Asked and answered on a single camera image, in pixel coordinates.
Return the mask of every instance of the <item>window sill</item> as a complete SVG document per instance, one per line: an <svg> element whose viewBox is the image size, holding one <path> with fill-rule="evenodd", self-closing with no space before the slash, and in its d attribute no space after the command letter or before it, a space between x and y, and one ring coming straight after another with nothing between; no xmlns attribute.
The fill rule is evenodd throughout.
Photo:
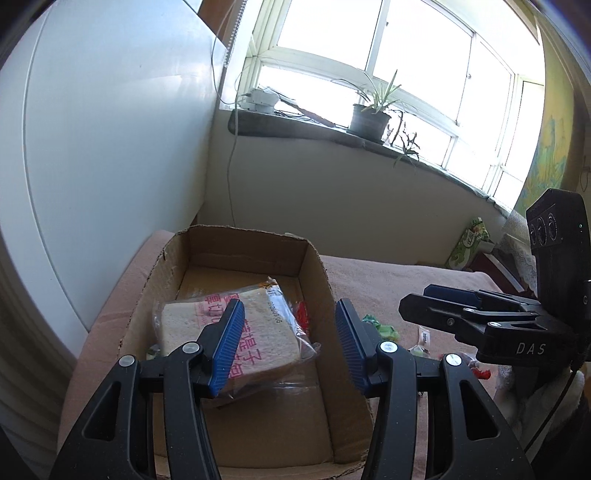
<svg viewBox="0 0 591 480"><path fill-rule="evenodd" d="M232 135L235 135L235 115L230 115L228 120L228 131ZM495 202L493 198L488 196L483 191L469 185L465 181L452 175L448 171L443 170L437 165L407 157L402 155L400 150L392 148L389 145L378 144L369 140L365 140L361 137L357 137L356 135L347 133L346 131L339 128L329 128L324 125L319 125L314 122L304 121L297 118L287 118L267 113L251 112L248 110L238 110L238 135L244 137L322 140L333 142L338 145L344 145L345 147L361 148L368 152L391 158L396 161L400 160L415 167L441 175L447 180L459 185L460 187L469 190L477 197L494 203L495 207L506 218L511 213L509 210Z"/></svg>

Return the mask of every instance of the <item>cardboard box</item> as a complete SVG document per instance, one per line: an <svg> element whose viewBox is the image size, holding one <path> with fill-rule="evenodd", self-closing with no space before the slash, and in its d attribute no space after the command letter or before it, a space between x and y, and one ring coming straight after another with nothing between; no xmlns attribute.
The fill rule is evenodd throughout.
<svg viewBox="0 0 591 480"><path fill-rule="evenodd" d="M261 391L213 410L206 422L224 478L333 478L363 465L372 434L365 399L355 390L334 322L335 300L324 266L305 239L227 227L195 226L175 235L152 270L134 310L121 355L145 358L156 343L155 301L185 299L275 278L288 300L305 300L315 364L298 388ZM154 450L160 477L167 463L163 419L154 409Z"/></svg>

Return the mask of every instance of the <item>green candy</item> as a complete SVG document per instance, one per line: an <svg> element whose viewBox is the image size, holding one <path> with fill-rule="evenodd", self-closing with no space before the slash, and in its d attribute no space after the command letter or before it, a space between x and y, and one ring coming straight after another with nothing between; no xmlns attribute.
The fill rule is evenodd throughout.
<svg viewBox="0 0 591 480"><path fill-rule="evenodd" d="M361 319L362 322L371 323L378 331L380 337L383 340L390 342L398 342L400 340L400 334L391 325L382 325L378 322L378 319L374 315L366 315Z"/></svg>

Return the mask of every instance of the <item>metal screw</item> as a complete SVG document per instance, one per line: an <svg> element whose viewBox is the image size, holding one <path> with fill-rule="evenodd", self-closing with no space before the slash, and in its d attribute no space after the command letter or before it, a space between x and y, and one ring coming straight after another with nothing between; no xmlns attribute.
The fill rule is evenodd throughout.
<svg viewBox="0 0 591 480"><path fill-rule="evenodd" d="M457 367L462 363L462 359L460 358L460 356L456 355L455 353L450 353L449 355L447 355L445 357L445 361L448 364L453 365L454 367Z"/></svg>
<svg viewBox="0 0 591 480"><path fill-rule="evenodd" d="M119 365L121 365L122 367L128 367L130 365L133 365L135 362L135 358L133 357L133 355L124 355L121 358L119 358Z"/></svg>
<svg viewBox="0 0 591 480"><path fill-rule="evenodd" d="M185 343L183 345L183 352L185 353L196 353L199 351L201 347L199 346L198 343L195 342L189 342L189 343Z"/></svg>
<svg viewBox="0 0 591 480"><path fill-rule="evenodd" d="M379 347L386 353L394 353L398 350L398 345L394 342L382 342Z"/></svg>

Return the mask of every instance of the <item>plant pot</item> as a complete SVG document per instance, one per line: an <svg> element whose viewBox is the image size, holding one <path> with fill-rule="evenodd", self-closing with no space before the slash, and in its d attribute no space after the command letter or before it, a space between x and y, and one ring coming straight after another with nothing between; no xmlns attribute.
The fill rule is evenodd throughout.
<svg viewBox="0 0 591 480"><path fill-rule="evenodd" d="M353 105L353 118L347 132L376 143L382 143L384 130L391 117L384 112L356 103Z"/></svg>

